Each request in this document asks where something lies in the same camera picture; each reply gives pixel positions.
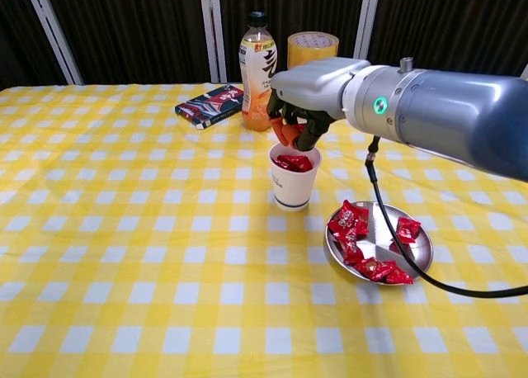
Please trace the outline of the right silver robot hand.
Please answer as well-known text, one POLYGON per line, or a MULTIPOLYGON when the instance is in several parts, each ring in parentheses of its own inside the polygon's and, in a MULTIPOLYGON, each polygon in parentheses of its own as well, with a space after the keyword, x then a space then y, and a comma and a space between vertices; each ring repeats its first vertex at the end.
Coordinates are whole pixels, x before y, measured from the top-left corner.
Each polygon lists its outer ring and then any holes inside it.
POLYGON ((328 57, 276 73, 266 112, 280 143, 310 151, 331 124, 345 118, 346 85, 370 66, 363 59, 328 57))

